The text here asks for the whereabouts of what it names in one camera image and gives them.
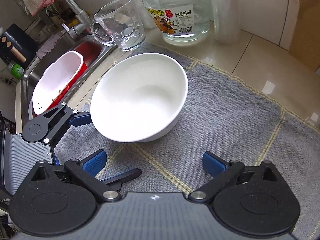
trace rose gold handle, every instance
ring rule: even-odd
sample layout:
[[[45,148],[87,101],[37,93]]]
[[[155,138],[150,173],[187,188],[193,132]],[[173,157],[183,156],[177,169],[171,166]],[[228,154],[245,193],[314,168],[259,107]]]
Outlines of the rose gold handle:
[[[25,63],[26,62],[26,58],[15,48],[12,47],[10,49],[10,51],[22,62]]]

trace metal screw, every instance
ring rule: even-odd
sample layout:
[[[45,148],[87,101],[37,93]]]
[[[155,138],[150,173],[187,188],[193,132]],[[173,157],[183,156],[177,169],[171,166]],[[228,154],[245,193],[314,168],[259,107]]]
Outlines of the metal screw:
[[[194,191],[191,193],[191,197],[194,199],[204,199],[206,196],[207,194],[202,191]]]
[[[119,196],[119,193],[113,190],[108,190],[103,193],[103,196],[107,199],[115,199]]]

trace gray ribbed panel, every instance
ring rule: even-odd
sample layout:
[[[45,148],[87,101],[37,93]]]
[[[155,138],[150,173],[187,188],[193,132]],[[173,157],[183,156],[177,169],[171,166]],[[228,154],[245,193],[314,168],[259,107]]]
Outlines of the gray ribbed panel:
[[[4,136],[4,186],[14,194],[37,161],[53,163],[49,145],[29,143],[21,134],[12,135],[8,129]]]
[[[18,234],[14,240],[47,240]],[[182,193],[133,193],[105,203],[81,229],[51,240],[252,240],[220,225],[204,204],[187,201]],[[276,240],[294,240],[284,235]]]

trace tile countertop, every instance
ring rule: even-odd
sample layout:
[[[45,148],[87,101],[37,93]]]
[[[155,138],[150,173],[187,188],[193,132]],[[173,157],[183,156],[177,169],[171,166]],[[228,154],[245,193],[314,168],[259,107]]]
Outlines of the tile countertop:
[[[290,56],[286,50],[245,31],[241,31],[238,44],[219,44],[214,39],[212,22],[210,27],[207,39],[193,46],[178,47],[168,44],[162,39],[158,29],[146,30],[147,41],[232,73],[311,124],[319,125],[319,76]],[[93,93],[101,77],[129,55],[130,52],[117,48],[84,82],[68,102],[68,106],[79,110]],[[16,127],[17,133],[22,131],[19,85],[16,93]]]

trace white bowl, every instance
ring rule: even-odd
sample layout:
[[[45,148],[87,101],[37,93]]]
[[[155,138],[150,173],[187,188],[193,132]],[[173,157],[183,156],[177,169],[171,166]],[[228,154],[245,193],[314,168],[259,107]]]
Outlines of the white bowl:
[[[152,141],[175,126],[187,93],[187,75],[176,60],[158,53],[135,55],[100,80],[91,100],[92,123],[113,141]]]

